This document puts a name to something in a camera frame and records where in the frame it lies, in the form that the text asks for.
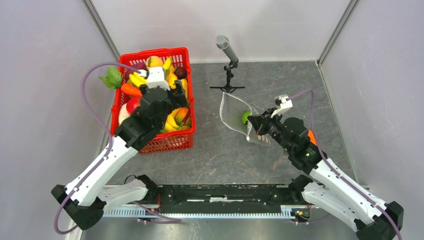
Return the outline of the red toy apple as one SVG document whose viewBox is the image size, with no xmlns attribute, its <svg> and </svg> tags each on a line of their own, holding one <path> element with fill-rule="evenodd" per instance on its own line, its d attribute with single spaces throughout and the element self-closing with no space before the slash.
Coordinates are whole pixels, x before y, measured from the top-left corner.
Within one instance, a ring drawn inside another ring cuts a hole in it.
<svg viewBox="0 0 424 240">
<path fill-rule="evenodd" d="M 131 115 L 136 108 L 138 108 L 141 105 L 141 98 L 140 97 L 132 97 L 127 103 L 126 103 L 126 110 Z"/>
</svg>

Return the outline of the green toy watermelon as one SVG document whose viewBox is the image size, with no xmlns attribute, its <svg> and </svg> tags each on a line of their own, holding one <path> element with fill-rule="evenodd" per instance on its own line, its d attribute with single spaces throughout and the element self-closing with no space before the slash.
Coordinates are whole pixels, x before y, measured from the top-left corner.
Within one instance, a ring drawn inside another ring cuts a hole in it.
<svg viewBox="0 0 424 240">
<path fill-rule="evenodd" d="M 249 120 L 248 117 L 251 115 L 251 111 L 250 110 L 246 110 L 243 112 L 242 116 L 241 116 L 241 122 L 243 123 L 244 126 L 248 126 L 249 124 Z"/>
</svg>

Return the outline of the clear dotted zip bag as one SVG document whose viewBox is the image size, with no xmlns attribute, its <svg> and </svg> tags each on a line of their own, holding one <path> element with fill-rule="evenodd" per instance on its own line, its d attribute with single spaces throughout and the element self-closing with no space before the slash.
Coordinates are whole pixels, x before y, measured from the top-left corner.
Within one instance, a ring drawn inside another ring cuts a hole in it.
<svg viewBox="0 0 424 240">
<path fill-rule="evenodd" d="M 249 122 L 248 126 L 242 123 L 242 114 L 251 111 L 251 115 L 259 115 L 260 113 L 249 103 L 240 97 L 223 92 L 219 108 L 219 115 L 222 123 L 232 131 L 244 135 L 247 142 L 258 144 L 262 146 L 270 146 L 271 140 L 268 135 L 256 135 L 252 124 Z"/>
</svg>

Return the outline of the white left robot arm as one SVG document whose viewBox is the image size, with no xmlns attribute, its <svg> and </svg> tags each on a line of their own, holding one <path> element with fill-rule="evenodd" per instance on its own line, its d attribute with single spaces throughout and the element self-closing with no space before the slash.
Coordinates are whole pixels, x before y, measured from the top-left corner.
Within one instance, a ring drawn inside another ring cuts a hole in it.
<svg viewBox="0 0 424 240">
<path fill-rule="evenodd" d="M 54 229 L 58 234 L 58 220 L 62 210 L 81 230 L 93 227 L 107 212 L 120 205 L 142 200 L 153 203 L 157 190 L 145 185 L 142 180 L 115 187 L 110 192 L 103 191 L 111 177 L 164 129 L 168 115 L 173 110 L 186 107 L 188 100 L 182 83 L 176 88 L 167 83 L 149 83 L 140 86 L 140 105 L 127 117 L 109 138 L 109 145 L 73 181 L 67 185 L 57 184 L 51 194 L 60 204 L 54 218 Z"/>
</svg>

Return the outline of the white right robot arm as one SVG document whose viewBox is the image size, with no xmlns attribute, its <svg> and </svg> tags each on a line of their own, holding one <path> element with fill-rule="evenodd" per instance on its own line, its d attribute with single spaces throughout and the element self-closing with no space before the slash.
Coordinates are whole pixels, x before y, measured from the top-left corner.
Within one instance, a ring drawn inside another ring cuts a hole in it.
<svg viewBox="0 0 424 240">
<path fill-rule="evenodd" d="M 355 182 L 311 141 L 311 131 L 296 117 L 281 122 L 269 112 L 247 117 L 258 136 L 269 135 L 292 165 L 305 174 L 289 185 L 289 199 L 315 205 L 349 226 L 360 240 L 402 239 L 404 209 L 378 198 Z"/>
</svg>

